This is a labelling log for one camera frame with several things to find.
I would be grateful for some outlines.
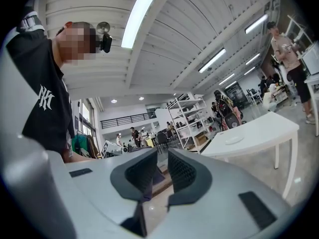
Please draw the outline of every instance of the man in pink shirt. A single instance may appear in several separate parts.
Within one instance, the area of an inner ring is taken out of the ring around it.
[[[297,45],[294,45],[289,38],[280,35],[279,30],[273,21],[267,23],[267,28],[273,36],[271,45],[277,60],[279,63],[282,62],[284,64],[287,76],[290,76],[295,83],[298,95],[300,96],[301,103],[303,104],[307,115],[306,123],[315,124],[315,118],[311,113],[312,106],[310,92],[305,83],[306,74],[295,53],[298,50]]]

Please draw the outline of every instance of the pink t-shirt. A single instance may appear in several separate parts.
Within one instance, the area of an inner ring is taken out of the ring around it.
[[[280,54],[286,53],[286,57],[282,60],[282,62],[284,63],[287,72],[300,66],[298,56],[293,51],[293,44],[289,38],[281,35],[278,37],[278,39],[273,38],[271,41],[271,46],[273,47],[275,56],[279,62],[280,60],[278,59],[278,52],[276,51],[279,51]]]

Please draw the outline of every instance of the fluorescent light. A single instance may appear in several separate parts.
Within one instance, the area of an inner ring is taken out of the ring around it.
[[[244,73],[244,75],[249,74],[251,71],[253,71],[256,68],[256,66],[254,66],[252,69],[250,69],[248,72]]]
[[[222,85],[225,81],[229,80],[231,77],[233,77],[235,74],[232,74],[231,76],[227,77],[225,80],[223,80],[219,85]]]
[[[268,15],[267,15],[267,14],[261,16],[258,20],[256,20],[254,23],[252,23],[249,27],[247,27],[247,28],[245,29],[246,34],[248,34],[248,33],[251,32],[254,28],[256,28],[258,25],[260,25],[261,23],[263,23],[267,18],[268,18]]]
[[[258,58],[260,56],[260,53],[258,53],[255,57],[253,57],[251,60],[249,60],[246,65],[250,64],[253,60],[255,60],[256,58]]]
[[[230,86],[234,85],[236,81],[234,81],[232,84],[228,85],[225,89],[228,89]]]
[[[217,59],[219,59],[223,54],[226,53],[226,50],[221,49],[211,60],[209,60],[206,65],[204,65],[199,72],[202,74],[208,67],[210,67]]]
[[[126,24],[121,47],[132,49],[136,35],[153,0],[136,0]]]

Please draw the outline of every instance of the black cap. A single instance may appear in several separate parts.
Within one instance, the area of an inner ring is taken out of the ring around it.
[[[273,27],[275,27],[275,26],[276,26],[276,23],[273,22],[273,21],[267,23],[267,28],[268,28],[268,29],[273,28]]]

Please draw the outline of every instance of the black shorts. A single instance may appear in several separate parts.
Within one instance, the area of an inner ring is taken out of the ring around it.
[[[289,71],[288,73],[291,76],[291,79],[293,80],[296,89],[298,91],[298,95],[300,96],[301,102],[305,103],[310,100],[310,92],[308,89],[307,84],[305,83],[306,80],[306,74],[303,71],[303,66],[300,65],[296,67],[295,69]]]

